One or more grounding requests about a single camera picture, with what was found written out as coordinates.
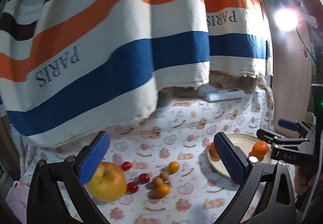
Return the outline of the right human hand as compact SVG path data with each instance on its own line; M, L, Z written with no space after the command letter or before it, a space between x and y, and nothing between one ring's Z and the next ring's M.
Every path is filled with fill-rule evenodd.
M295 193L297 195L302 195L305 193L310 187L313 187L315 182L316 174L312 176L310 180L308 177L303 174L301 167L295 166Z

